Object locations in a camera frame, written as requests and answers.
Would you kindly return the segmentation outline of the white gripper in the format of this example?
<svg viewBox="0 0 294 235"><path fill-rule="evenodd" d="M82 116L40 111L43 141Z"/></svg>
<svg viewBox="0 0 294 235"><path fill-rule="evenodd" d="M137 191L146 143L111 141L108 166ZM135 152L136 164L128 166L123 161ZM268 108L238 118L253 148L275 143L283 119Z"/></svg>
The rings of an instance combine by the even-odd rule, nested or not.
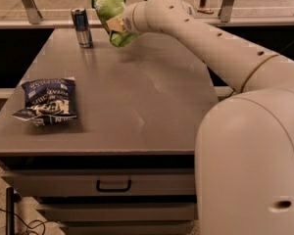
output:
<svg viewBox="0 0 294 235"><path fill-rule="evenodd" d="M122 16L115 16L106 21L109 31L124 32L125 30L130 33L136 33L137 29L134 24L134 9L136 5L132 4L126 6L122 12Z"/></svg>

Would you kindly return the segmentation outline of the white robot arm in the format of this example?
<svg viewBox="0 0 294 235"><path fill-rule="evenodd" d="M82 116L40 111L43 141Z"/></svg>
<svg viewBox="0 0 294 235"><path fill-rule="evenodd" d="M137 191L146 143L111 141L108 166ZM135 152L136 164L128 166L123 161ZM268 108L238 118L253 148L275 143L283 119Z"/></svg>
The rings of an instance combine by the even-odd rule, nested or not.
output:
<svg viewBox="0 0 294 235"><path fill-rule="evenodd" d="M176 38L235 92L195 145L201 235L294 235L294 61L194 19L178 0L112 0L108 27Z"/></svg>

